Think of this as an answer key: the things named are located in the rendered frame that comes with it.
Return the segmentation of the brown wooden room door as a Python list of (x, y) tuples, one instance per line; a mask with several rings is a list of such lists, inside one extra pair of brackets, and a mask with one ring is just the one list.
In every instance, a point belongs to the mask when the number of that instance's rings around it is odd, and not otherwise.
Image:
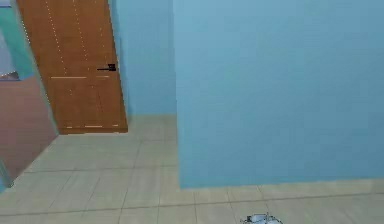
[(108, 0), (16, 3), (58, 132), (126, 133)]

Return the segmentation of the small grey crumpled object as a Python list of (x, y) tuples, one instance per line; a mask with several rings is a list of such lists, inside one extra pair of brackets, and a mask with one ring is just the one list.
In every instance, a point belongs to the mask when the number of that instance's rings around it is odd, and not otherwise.
[(241, 224), (283, 224), (281, 220), (279, 220), (275, 216), (272, 216), (268, 213), (249, 215), (245, 219), (241, 219), (240, 223)]

